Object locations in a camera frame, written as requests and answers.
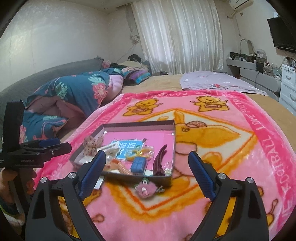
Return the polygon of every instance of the pink blanket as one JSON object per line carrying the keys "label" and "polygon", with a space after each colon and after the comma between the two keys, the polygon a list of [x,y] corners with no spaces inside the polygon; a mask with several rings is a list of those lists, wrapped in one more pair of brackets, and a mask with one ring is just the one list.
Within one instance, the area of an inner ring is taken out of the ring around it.
{"label": "pink blanket", "polygon": [[[245,94],[236,91],[152,91],[125,94],[95,111],[68,139],[72,152],[56,157],[38,172],[50,179],[73,170],[69,157],[103,123],[174,119],[176,154],[172,187],[141,200],[133,188],[105,182],[84,201],[107,241],[188,240],[210,202],[204,198],[188,166],[196,150],[217,172],[244,180],[253,177],[262,194],[270,239],[296,204],[296,155],[277,124]],[[77,235],[60,199],[72,235]],[[235,199],[230,200],[217,236],[225,233]]]}

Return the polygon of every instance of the beige bed sheet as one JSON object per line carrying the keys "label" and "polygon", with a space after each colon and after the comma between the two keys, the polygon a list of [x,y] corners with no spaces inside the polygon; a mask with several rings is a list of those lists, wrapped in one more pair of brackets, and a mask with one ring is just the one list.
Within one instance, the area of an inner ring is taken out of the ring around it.
{"label": "beige bed sheet", "polygon": [[[124,86],[122,93],[141,93],[159,90],[180,91],[182,90],[180,85],[181,76],[181,74],[177,74],[150,77],[139,85]],[[296,117],[269,96],[259,94],[247,95],[274,119],[286,135],[293,150],[296,151]]]}

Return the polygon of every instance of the ceiling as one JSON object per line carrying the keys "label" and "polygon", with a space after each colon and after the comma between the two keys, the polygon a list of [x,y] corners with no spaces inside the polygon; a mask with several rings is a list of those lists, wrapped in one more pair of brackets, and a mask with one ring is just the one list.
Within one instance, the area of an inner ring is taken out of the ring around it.
{"label": "ceiling", "polygon": [[116,8],[119,6],[133,2],[133,0],[64,0],[64,1],[77,3],[87,7],[92,7],[107,14],[114,12]]}

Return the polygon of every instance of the box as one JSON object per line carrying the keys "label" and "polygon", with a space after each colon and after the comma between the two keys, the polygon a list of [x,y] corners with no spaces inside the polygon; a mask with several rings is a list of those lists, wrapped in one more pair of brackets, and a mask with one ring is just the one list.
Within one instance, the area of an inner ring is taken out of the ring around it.
{"label": "box", "polygon": [[[149,181],[154,182],[156,185],[162,185],[163,187],[171,186],[175,156],[175,133],[174,120],[112,123],[99,126],[99,128],[96,129],[91,136],[96,138],[103,134],[103,145],[110,144],[112,141],[117,139],[146,139],[145,143],[148,146],[154,147],[154,157],[157,156],[162,146],[165,144],[168,145],[166,148],[167,152],[162,160],[163,169],[165,169],[164,167],[168,167],[165,176],[150,176],[152,175],[154,159],[148,161],[147,169],[144,173],[145,175],[125,175],[119,173],[117,170],[109,172],[103,171],[102,175],[107,179],[115,179],[133,184],[138,184],[144,177],[146,177]],[[83,150],[83,145],[80,145],[80,147],[70,157],[70,161],[77,169],[81,166],[79,161],[84,158]]]}

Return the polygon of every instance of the wall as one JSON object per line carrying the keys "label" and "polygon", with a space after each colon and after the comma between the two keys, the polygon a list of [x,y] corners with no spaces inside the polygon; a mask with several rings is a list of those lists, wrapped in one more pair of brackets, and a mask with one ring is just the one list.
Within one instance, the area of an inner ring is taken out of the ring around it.
{"label": "wall", "polygon": [[223,70],[227,71],[226,58],[230,52],[238,52],[238,35],[235,31],[236,22],[233,19],[227,18],[233,12],[228,1],[214,0],[222,32],[223,41]]}
{"label": "wall", "polygon": [[[241,12],[239,12],[236,17],[242,35],[241,38],[251,40],[255,51],[256,49],[265,50],[267,61],[270,64],[275,63],[279,67],[285,56],[292,57],[294,54],[283,52],[274,47],[267,22],[267,19],[274,17],[274,12],[276,12],[275,9],[266,0],[255,0],[252,6],[242,11],[242,16]],[[242,53],[249,53],[247,44],[244,41],[242,42]]]}
{"label": "wall", "polygon": [[108,14],[108,30],[109,30],[109,48],[110,48],[110,61],[116,62],[120,57],[119,63],[124,62],[132,54],[137,54],[142,60],[144,54],[141,42],[137,43],[132,50],[127,51],[133,46],[132,41],[129,39],[131,33],[126,20],[126,12],[124,8],[119,8],[113,13]]}
{"label": "wall", "polygon": [[0,91],[41,70],[109,58],[107,15],[56,0],[29,0],[0,38]]}

